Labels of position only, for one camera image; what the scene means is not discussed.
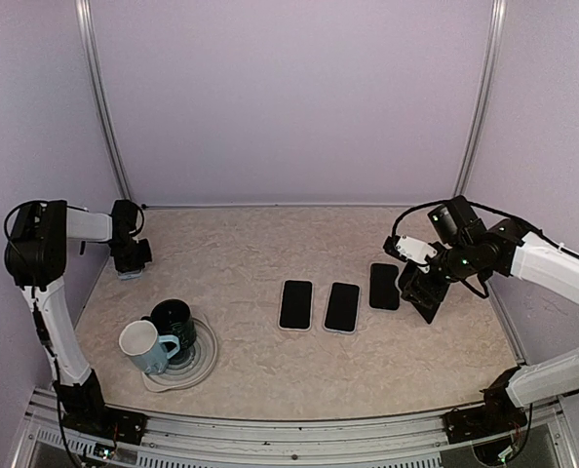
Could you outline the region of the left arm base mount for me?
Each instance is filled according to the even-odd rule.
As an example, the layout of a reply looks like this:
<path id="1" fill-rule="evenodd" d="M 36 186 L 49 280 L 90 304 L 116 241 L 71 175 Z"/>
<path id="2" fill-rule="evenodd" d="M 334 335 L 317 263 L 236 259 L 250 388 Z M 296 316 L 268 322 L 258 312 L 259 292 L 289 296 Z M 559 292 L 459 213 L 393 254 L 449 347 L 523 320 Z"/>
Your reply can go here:
<path id="1" fill-rule="evenodd" d="M 63 425 L 83 434 L 97 436 L 116 443 L 139 446 L 146 428 L 148 417 L 125 409 L 103 406 L 91 407 L 63 406 Z"/>

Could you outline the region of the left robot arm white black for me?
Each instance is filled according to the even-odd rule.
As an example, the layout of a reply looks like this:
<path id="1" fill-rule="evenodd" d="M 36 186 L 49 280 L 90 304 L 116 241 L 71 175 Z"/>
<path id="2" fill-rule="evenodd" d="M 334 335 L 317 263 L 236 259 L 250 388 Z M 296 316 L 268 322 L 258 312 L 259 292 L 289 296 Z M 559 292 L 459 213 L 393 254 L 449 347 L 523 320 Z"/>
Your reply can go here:
<path id="1" fill-rule="evenodd" d="M 149 242 L 138 238 L 144 222 L 143 207 L 126 199 L 115 201 L 109 214 L 65 200 L 32 200 L 14 207 L 4 220 L 5 267 L 21 290 L 50 360 L 59 403 L 66 416 L 96 434 L 107 432 L 114 413 L 75 337 L 64 285 L 68 243 L 107 246 L 117 276 L 135 278 L 152 261 Z"/>

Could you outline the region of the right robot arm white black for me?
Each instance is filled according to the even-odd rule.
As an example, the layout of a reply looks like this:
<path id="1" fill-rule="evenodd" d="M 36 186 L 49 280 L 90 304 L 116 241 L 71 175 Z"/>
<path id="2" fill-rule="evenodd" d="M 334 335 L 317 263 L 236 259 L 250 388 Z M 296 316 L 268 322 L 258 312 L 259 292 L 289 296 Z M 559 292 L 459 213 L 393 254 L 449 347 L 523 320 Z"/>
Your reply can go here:
<path id="1" fill-rule="evenodd" d="M 472 292 L 488 296 L 493 274 L 543 287 L 579 305 L 579 253 L 549 239 L 529 221 L 502 213 L 486 227 L 477 211 L 481 204 L 459 195 L 423 204 L 439 239 L 428 243 L 393 230 L 383 250 L 403 262 L 398 281 L 402 300 L 432 323 L 450 285 L 479 286 Z M 483 392 L 476 422 L 487 433 L 499 431 L 515 411 L 534 403 L 579 391 L 579 347 L 537 365 L 504 371 Z"/>

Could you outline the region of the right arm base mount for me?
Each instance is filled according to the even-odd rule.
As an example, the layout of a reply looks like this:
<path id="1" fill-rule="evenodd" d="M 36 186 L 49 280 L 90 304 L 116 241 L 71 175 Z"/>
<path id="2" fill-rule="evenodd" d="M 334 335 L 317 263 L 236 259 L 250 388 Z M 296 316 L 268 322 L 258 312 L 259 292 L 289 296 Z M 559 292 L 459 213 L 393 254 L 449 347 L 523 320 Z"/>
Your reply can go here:
<path id="1" fill-rule="evenodd" d="M 527 424 L 505 390 L 486 390 L 480 406 L 453 409 L 442 416 L 448 442 L 457 444 L 515 430 Z"/>

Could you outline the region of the blue phone case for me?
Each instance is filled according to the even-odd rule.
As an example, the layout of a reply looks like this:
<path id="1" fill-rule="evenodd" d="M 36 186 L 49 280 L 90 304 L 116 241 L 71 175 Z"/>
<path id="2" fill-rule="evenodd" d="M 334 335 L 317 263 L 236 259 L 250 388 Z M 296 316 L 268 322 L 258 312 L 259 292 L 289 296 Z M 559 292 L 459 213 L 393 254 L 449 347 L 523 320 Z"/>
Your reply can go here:
<path id="1" fill-rule="evenodd" d="M 142 270 L 138 269 L 138 270 L 134 270 L 134 271 L 128 271 L 128 272 L 118 272 L 117 273 L 117 277 L 119 280 L 121 281 L 130 281 L 133 279 L 137 279 L 140 278 L 142 275 Z"/>

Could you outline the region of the white-edged black smartphone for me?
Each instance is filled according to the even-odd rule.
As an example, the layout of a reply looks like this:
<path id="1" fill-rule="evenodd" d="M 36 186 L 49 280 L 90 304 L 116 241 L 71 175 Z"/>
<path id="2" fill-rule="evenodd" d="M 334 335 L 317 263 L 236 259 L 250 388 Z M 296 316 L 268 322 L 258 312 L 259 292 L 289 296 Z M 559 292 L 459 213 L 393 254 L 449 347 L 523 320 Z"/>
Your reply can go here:
<path id="1" fill-rule="evenodd" d="M 373 309 L 395 311 L 400 307 L 396 287 L 399 268 L 394 264 L 373 263 L 369 269 L 368 304 Z"/>

